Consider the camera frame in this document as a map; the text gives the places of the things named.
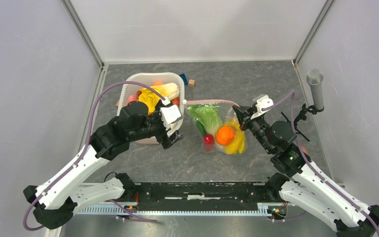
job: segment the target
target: yellow pepper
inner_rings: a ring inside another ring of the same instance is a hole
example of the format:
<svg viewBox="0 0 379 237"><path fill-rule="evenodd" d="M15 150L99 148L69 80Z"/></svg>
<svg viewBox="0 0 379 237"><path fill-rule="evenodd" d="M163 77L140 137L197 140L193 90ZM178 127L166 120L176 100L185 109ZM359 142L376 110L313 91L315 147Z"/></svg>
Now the yellow pepper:
<svg viewBox="0 0 379 237"><path fill-rule="evenodd" d="M155 91L159 92L162 96L167 96L165 94L165 90L162 89L162 87L160 86L151 86L151 87ZM151 115L154 112L154 107L159 102L160 98L159 96L155 95L153 92L151 92L147 88L142 88L140 89L140 91L142 93L139 95L139 101L145 103L148 106L149 108L148 115Z"/></svg>
<svg viewBox="0 0 379 237"><path fill-rule="evenodd" d="M245 133L240 130L239 123L228 121L225 122L225 125L231 126L235 130L235 138L232 143L225 146L225 153L228 155L242 153L245 150Z"/></svg>

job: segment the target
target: wooden block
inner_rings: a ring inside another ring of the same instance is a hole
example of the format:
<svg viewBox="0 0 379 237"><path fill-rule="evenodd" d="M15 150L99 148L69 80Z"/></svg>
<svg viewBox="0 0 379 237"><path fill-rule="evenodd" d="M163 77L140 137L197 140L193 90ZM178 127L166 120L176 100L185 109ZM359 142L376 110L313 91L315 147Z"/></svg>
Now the wooden block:
<svg viewBox="0 0 379 237"><path fill-rule="evenodd" d="M188 81L188 86L189 86L189 87L194 87L194 86L195 86L195 81L190 79L190 80Z"/></svg>

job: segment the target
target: microphone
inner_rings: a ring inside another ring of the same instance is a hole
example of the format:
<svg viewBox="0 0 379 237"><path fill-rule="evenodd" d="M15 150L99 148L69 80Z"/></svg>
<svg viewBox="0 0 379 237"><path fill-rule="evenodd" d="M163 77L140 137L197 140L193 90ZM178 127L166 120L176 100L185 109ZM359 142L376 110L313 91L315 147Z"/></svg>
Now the microphone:
<svg viewBox="0 0 379 237"><path fill-rule="evenodd" d="M322 73L318 69L312 69L307 73L306 81L310 86L315 109L318 112L322 112L325 109L323 105Z"/></svg>

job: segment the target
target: green vegetable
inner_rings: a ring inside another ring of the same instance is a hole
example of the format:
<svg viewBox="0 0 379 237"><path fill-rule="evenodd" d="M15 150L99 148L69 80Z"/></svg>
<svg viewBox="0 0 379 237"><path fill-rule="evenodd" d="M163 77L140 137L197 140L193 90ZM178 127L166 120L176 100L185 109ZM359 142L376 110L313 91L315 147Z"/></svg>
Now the green vegetable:
<svg viewBox="0 0 379 237"><path fill-rule="evenodd" d="M202 137L207 135L207 132L205 131L204 126L199 121L197 121L197 120L195 121L195 126L197 126L198 131L201 133Z"/></svg>
<svg viewBox="0 0 379 237"><path fill-rule="evenodd" d="M208 134L216 134L223 126L217 105L190 105L188 113L204 126Z"/></svg>

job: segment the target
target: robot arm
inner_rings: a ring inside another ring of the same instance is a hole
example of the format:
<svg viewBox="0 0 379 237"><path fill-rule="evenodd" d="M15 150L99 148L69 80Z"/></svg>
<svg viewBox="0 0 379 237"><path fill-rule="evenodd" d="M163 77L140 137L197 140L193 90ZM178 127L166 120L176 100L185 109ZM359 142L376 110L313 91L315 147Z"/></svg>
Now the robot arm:
<svg viewBox="0 0 379 237"><path fill-rule="evenodd" d="M297 128L293 128L289 120L270 126L265 121L265 113L273 102L267 95L254 101L251 107L233 106L233 109L241 130L252 132L266 152L274 155L271 158L274 167L284 174L276 173L269 179L268 195L300 206L325 222L339 237L372 236L375 228L368 217L379 226L379 206L368 206L350 195L324 174L309 156L302 154L294 144L297 135L293 131Z"/></svg>
<svg viewBox="0 0 379 237"><path fill-rule="evenodd" d="M175 122L182 119L178 106L169 101L159 101L155 112L151 116L147 114L148 108L141 102L125 106L119 116L97 128L91 136L90 145L82 147L50 180L38 187L28 186L24 189L24 196L30 203L42 194L33 211L36 220L49 229L55 229L88 206L134 195L134 184L128 176L122 174L95 186L78 186L97 169L127 151L132 141L155 137L164 149L168 149L183 138L179 131L170 131ZM84 149L85 155L75 164ZM46 193L44 190L56 179L59 179L58 182Z"/></svg>

